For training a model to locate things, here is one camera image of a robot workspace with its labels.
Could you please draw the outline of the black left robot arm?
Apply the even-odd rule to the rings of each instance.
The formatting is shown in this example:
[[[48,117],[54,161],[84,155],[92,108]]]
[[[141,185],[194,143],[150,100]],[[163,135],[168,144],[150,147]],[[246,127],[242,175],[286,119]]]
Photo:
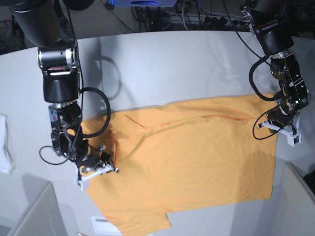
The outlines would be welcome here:
[[[275,108],[265,113],[268,123],[276,127],[275,131],[291,126],[296,133],[293,118],[309,105],[311,95],[290,50],[294,43],[282,13],[287,4],[286,0],[248,0],[242,6],[242,13],[264,53],[250,69],[250,85],[262,100],[278,102]],[[270,63],[270,72],[279,83],[280,90],[273,97],[263,95],[253,81],[254,71],[264,62]]]

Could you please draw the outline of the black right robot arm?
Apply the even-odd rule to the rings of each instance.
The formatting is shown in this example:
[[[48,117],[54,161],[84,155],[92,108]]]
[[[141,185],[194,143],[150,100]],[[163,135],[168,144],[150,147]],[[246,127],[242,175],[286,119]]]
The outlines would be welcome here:
[[[52,149],[57,156],[73,162],[78,175],[117,171],[105,147],[93,147],[89,138],[104,133],[111,118],[107,96],[97,88],[85,87],[77,40],[71,20],[66,18],[57,0],[3,0],[24,34],[37,46],[38,66],[43,77],[44,100],[50,103]],[[83,105],[78,99],[85,92],[101,96],[106,119],[92,134],[82,131]]]

